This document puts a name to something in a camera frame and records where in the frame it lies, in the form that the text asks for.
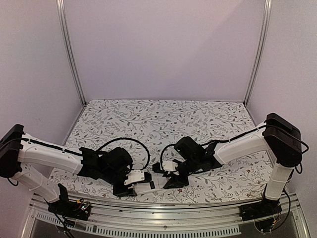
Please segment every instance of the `white wall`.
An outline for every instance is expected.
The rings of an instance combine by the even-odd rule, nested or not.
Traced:
[[[317,237],[317,1],[273,1],[263,58],[249,105],[256,122],[276,112],[311,147],[295,187],[312,237]]]
[[[243,101],[264,0],[68,0],[87,100]]]
[[[80,111],[56,2],[3,0],[0,8],[0,137],[14,124],[61,144]],[[17,238],[31,193],[0,178],[0,236]]]

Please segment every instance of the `leaf pattern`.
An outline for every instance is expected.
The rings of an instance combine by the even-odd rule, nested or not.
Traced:
[[[77,122],[66,146],[97,149],[118,137],[135,138],[151,153],[147,170],[159,161],[162,149],[190,136],[198,143],[210,139],[228,139],[254,127],[242,103],[162,100],[93,100]],[[109,145],[125,148],[132,156],[133,168],[146,163],[146,152],[131,141]],[[173,148],[164,154],[165,160],[182,158]],[[218,203],[260,198],[271,173],[266,152],[238,158],[219,169],[189,177],[190,185],[136,197],[130,201],[151,203]],[[152,173],[153,178],[161,175]],[[54,169],[51,180],[68,190],[93,196],[114,198],[111,185]]]

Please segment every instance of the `white robotic arm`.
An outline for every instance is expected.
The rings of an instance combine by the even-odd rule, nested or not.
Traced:
[[[277,114],[267,115],[266,121],[255,129],[229,140],[212,140],[204,145],[197,144],[190,137],[183,137],[174,149],[185,159],[154,164],[153,171],[164,173],[170,179],[163,188],[178,188],[189,184],[188,176],[197,172],[216,169],[232,160],[264,150],[271,150],[276,163],[259,204],[241,207],[241,217],[250,220],[275,214],[280,210],[279,198],[294,168],[302,160],[300,131]]]
[[[259,151],[271,150],[264,138],[266,123],[261,123],[256,130],[248,133],[238,139],[230,140],[226,143],[218,143],[214,148],[214,157],[221,164],[227,164],[232,160],[242,156],[250,155]],[[293,167],[286,167],[282,164],[275,163],[269,182],[265,190],[265,198],[277,201],[286,183],[294,170]]]
[[[114,195],[125,196],[136,195],[135,183],[151,180],[147,172],[131,170],[132,162],[129,153],[120,147],[109,152],[70,149],[34,138],[24,133],[23,126],[18,124],[0,140],[0,177],[22,183],[43,197],[54,212],[82,220],[88,219],[89,203],[80,202],[83,209],[78,210],[79,205],[68,200],[64,186],[47,179],[30,163],[100,179],[113,185]]]

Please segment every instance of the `vent slot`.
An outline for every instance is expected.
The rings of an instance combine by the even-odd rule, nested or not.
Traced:
[[[36,215],[38,220],[61,226],[60,221],[52,214],[46,214],[44,212],[39,212]],[[103,237],[108,238],[221,238],[230,237],[233,235],[241,234],[239,226],[231,226],[227,228],[210,229],[204,231],[175,231],[175,232],[154,232],[154,231],[129,231],[114,228],[107,228],[99,225],[86,225],[86,233],[99,234]]]

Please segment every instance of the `patterned fabric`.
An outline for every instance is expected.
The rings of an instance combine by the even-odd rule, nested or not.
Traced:
[[[254,127],[242,103],[154,100],[93,100],[76,124],[67,147],[97,149],[118,137],[131,137],[143,142],[151,153],[147,170],[159,161],[162,149],[190,136],[198,143],[212,139],[228,139]],[[146,162],[144,149],[131,141],[109,145],[125,148],[134,159],[133,168]],[[182,158],[170,147],[164,160]],[[219,169],[189,177],[189,186],[161,192],[123,197],[121,199],[152,203],[215,203],[260,198],[271,173],[266,152],[239,158]],[[111,185],[91,178],[78,177],[54,169],[51,180],[60,182],[69,191],[93,196],[117,198]]]

